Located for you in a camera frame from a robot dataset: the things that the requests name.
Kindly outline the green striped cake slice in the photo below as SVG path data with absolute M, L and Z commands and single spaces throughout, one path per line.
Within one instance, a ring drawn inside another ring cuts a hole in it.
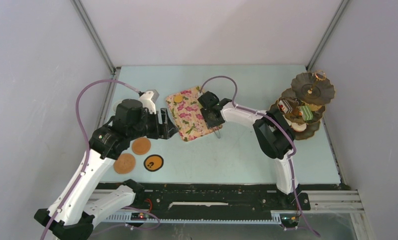
M 302 114 L 302 119 L 304 121 L 311 121 L 313 119 L 313 112 L 307 105 L 300 106 L 300 113 Z

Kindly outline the chocolate cake piece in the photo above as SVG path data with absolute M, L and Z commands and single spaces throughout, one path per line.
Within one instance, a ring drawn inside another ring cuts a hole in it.
M 278 101 L 278 107 L 280 111 L 284 114 L 291 114 L 293 112 L 293 107 L 290 102 L 286 99 L 281 99 Z

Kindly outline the white donut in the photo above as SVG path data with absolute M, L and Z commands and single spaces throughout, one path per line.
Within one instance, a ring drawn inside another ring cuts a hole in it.
M 298 124 L 298 123 L 293 122 L 293 123 L 291 123 L 291 128 L 292 128 L 294 131 L 301 133 L 301 132 L 303 132 L 303 131 L 306 130 L 307 124 L 306 124 L 306 123 L 304 123 L 304 124 Z

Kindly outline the three tier black cake stand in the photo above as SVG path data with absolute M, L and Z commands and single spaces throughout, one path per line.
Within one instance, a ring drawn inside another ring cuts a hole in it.
M 278 101 L 286 99 L 293 107 L 293 112 L 284 114 L 281 112 L 288 125 L 291 123 L 307 124 L 303 132 L 296 132 L 295 139 L 306 140 L 313 137 L 319 130 L 326 106 L 335 98 L 336 90 L 325 72 L 303 72 L 292 79 L 290 88 L 284 90 L 281 96 L 270 106 L 270 110 L 279 110 Z M 313 119 L 304 121 L 300 113 L 300 106 L 307 105 L 313 112 Z

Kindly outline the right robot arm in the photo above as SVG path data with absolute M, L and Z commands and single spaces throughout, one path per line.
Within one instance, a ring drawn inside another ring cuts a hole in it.
M 262 152 L 275 161 L 276 186 L 280 192 L 280 207 L 290 209 L 294 205 L 302 212 L 299 200 L 299 182 L 296 178 L 293 155 L 297 153 L 295 135 L 279 110 L 264 111 L 247 108 L 232 99 L 220 100 L 214 93 L 199 93 L 200 112 L 209 129 L 226 122 L 251 127 Z

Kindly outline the floral rectangular tray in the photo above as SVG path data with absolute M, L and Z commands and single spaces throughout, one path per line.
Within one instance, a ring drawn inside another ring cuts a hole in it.
M 201 115 L 198 98 L 201 91 L 199 86 L 195 86 L 166 97 L 165 102 L 173 117 L 178 132 L 184 142 L 190 142 L 214 132 L 214 128 L 207 128 L 203 116 Z M 182 95 L 183 101 L 175 103 L 173 98 L 176 95 Z

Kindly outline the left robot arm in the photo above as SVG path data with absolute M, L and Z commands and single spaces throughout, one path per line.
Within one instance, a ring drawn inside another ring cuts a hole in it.
M 132 141 L 141 137 L 167 140 L 177 132 L 167 108 L 157 114 L 139 100 L 123 100 L 115 115 L 93 132 L 83 160 L 62 194 L 49 208 L 38 209 L 34 219 L 59 240 L 86 240 L 101 221 L 119 209 L 143 206 L 144 186 L 132 179 L 92 205 L 87 202 Z

